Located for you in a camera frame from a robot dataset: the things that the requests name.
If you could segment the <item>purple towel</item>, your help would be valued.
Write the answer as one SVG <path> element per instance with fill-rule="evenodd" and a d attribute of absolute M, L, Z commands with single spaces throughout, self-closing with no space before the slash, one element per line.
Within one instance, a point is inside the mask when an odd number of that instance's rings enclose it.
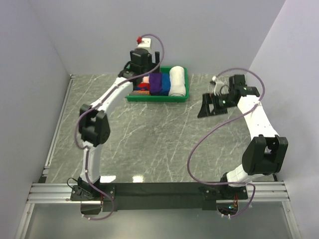
<path fill-rule="evenodd" d="M 149 84 L 150 84 L 150 94 L 157 96 L 162 90 L 161 86 L 162 74 L 161 73 L 150 73 Z"/>

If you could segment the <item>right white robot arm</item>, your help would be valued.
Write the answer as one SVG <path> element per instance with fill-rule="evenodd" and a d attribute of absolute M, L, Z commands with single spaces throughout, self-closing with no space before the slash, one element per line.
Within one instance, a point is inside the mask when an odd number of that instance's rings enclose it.
<path fill-rule="evenodd" d="M 256 87 L 248 86 L 244 75 L 229 77 L 226 94 L 221 93 L 225 85 L 216 76 L 211 82 L 215 85 L 214 92 L 202 95 L 198 118 L 223 115 L 229 108 L 237 107 L 251 138 L 241 164 L 226 172 L 220 183 L 211 183 L 212 188 L 204 190 L 206 196 L 226 200 L 233 198 L 236 193 L 243 193 L 246 185 L 254 180 L 278 173 L 289 143 L 272 127 L 261 104 L 263 94 Z"/>

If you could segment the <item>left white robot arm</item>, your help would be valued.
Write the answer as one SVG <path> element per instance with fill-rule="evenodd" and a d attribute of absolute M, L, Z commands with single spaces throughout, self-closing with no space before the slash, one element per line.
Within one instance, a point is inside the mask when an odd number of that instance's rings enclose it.
<path fill-rule="evenodd" d="M 136 48 L 130 52 L 131 60 L 120 71 L 114 83 L 99 99 L 83 104 L 75 129 L 75 143 L 83 150 L 83 167 L 77 179 L 76 193 L 82 192 L 94 200 L 103 194 L 100 184 L 100 158 L 103 144 L 108 140 L 111 129 L 109 115 L 134 88 L 142 82 L 143 76 L 160 71 L 160 53 L 153 55 L 146 49 Z"/>

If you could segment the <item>pink rolled towel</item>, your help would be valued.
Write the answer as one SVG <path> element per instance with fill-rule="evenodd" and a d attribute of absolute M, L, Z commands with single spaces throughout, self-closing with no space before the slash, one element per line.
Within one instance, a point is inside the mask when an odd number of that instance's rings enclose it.
<path fill-rule="evenodd" d="M 149 75 L 147 75 L 147 76 L 144 76 L 144 77 L 143 77 L 143 80 L 142 80 L 142 82 L 143 82 L 143 83 L 146 83 L 146 84 L 148 84 L 148 83 L 149 83 L 149 79 L 150 79 L 150 76 L 149 76 Z"/>

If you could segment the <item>green plastic tray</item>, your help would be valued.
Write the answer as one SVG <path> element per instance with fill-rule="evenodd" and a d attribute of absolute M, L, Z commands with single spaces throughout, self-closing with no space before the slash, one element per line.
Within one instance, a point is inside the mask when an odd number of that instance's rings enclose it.
<path fill-rule="evenodd" d="M 184 76 L 185 76 L 185 96 L 151 96 L 151 95 L 127 95 L 125 98 L 128 102 L 155 102 L 155 103 L 184 103 L 189 98 L 189 80 L 188 72 L 184 67 Z"/>

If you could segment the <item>red blue rolled towel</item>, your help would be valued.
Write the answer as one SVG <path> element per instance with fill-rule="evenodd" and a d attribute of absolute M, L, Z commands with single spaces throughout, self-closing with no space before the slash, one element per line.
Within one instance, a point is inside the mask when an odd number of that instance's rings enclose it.
<path fill-rule="evenodd" d="M 135 91 L 149 91 L 150 90 L 150 84 L 141 82 L 135 87 Z"/>

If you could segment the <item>orange grey rolled towel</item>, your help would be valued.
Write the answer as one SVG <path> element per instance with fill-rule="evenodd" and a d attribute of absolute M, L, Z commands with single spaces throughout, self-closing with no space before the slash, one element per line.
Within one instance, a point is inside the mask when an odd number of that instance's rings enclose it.
<path fill-rule="evenodd" d="M 130 93 L 130 96 L 150 96 L 149 91 L 133 91 Z"/>

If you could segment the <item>white rolled towel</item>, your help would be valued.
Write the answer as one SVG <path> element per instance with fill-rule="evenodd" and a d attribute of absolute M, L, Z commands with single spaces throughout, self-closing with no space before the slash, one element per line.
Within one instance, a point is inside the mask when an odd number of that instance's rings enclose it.
<path fill-rule="evenodd" d="M 170 97 L 184 97 L 186 95 L 185 70 L 181 66 L 174 66 L 169 71 Z"/>

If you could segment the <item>black base bar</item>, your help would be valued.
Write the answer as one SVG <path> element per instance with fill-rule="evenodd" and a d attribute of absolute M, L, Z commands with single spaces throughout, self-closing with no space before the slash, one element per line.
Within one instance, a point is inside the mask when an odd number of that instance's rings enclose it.
<path fill-rule="evenodd" d="M 245 186 L 208 186 L 181 183 L 104 183 L 99 189 L 115 202 L 115 210 L 217 210 L 217 201 L 248 199 Z"/>

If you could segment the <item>right aluminium side rail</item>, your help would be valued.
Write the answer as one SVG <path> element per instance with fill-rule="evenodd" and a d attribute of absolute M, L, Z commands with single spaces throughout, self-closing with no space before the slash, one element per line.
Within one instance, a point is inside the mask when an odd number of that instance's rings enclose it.
<path fill-rule="evenodd" d="M 251 143 L 242 157 L 244 179 L 253 181 L 271 175 L 276 180 L 276 173 L 281 168 L 281 163 L 275 162 L 279 145 L 276 137 L 279 135 L 272 127 L 261 104 L 265 94 L 265 85 L 258 75 L 253 72 L 250 74 L 260 82 L 262 93 L 260 96 L 242 96 L 237 105 L 244 115 L 251 137 Z"/>

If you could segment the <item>aluminium side rail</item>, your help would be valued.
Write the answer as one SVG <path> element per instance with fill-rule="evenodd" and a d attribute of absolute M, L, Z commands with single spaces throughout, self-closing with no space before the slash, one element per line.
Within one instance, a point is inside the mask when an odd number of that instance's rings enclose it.
<path fill-rule="evenodd" d="M 53 159 L 53 155 L 54 155 L 54 152 L 55 152 L 58 135 L 59 135 L 59 132 L 60 132 L 60 129 L 61 129 L 61 124 L 62 124 L 63 116 L 64 116 L 64 113 L 65 113 L 65 107 L 66 107 L 66 104 L 67 104 L 67 101 L 68 101 L 68 98 L 69 98 L 69 94 L 70 94 L 70 91 L 71 91 L 71 88 L 72 88 L 72 85 L 73 85 L 74 77 L 75 77 L 74 74 L 70 75 L 70 81 L 68 83 L 68 88 L 67 88 L 65 96 L 64 96 L 64 100 L 63 100 L 63 104 L 62 104 L 61 111 L 60 111 L 60 114 L 59 114 L 58 122 L 57 122 L 57 125 L 56 125 L 56 128 L 55 128 L 55 132 L 54 132 L 51 144 L 50 144 L 50 148 L 49 148 L 49 151 L 48 151 L 48 154 L 47 154 L 46 162 L 44 164 L 44 168 L 43 168 L 42 174 L 41 174 L 41 176 L 40 176 L 40 178 L 38 180 L 38 183 L 45 183 L 45 181 L 46 181 L 47 174 L 49 172 L 50 165 L 51 165 L 51 162 L 52 162 L 52 159 Z"/>
<path fill-rule="evenodd" d="M 265 85 L 258 75 L 253 72 L 250 74 L 260 82 L 262 93 L 260 96 L 242 96 L 237 105 L 244 115 L 251 137 L 251 143 L 242 157 L 244 179 L 253 181 L 271 175 L 276 180 L 276 173 L 281 168 L 281 163 L 275 162 L 279 145 L 276 137 L 279 135 L 272 127 L 261 104 L 265 94 Z"/>

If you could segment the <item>aluminium front rail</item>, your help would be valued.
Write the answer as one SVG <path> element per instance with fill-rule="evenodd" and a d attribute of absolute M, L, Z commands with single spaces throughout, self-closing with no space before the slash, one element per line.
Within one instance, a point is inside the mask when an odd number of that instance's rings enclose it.
<path fill-rule="evenodd" d="M 284 182 L 253 182 L 256 192 L 253 202 L 288 202 L 290 201 Z M 28 204 L 79 204 L 71 201 L 71 188 L 67 184 L 34 183 L 26 202 Z"/>

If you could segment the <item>left aluminium side rail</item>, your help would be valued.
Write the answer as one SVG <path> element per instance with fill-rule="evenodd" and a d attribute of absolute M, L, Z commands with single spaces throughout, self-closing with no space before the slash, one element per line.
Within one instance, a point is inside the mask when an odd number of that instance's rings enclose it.
<path fill-rule="evenodd" d="M 60 132 L 60 129 L 61 129 L 61 124 L 62 124 L 63 116 L 64 116 L 64 113 L 65 113 L 65 107 L 66 107 L 66 104 L 67 104 L 67 101 L 68 101 L 68 98 L 69 98 L 69 94 L 70 94 L 70 91 L 71 91 L 71 88 L 72 88 L 72 85 L 73 85 L 74 77 L 75 77 L 74 74 L 70 75 L 70 81 L 68 83 L 68 88 L 67 88 L 65 96 L 64 96 L 64 100 L 63 100 L 63 104 L 62 104 L 61 111 L 60 111 L 60 114 L 59 114 L 58 122 L 57 122 L 57 125 L 56 125 L 56 128 L 55 128 L 55 132 L 54 132 L 51 144 L 50 144 L 50 148 L 49 148 L 49 151 L 48 151 L 48 154 L 47 154 L 46 162 L 44 164 L 44 168 L 43 168 L 42 174 L 41 174 L 41 176 L 40 176 L 40 178 L 38 180 L 38 183 L 45 183 L 45 181 L 46 181 L 47 174 L 49 172 L 50 165 L 51 165 L 51 162 L 52 162 L 52 159 L 53 159 L 53 155 L 54 155 L 54 152 L 55 152 L 58 135 L 59 135 L 59 132 Z"/>

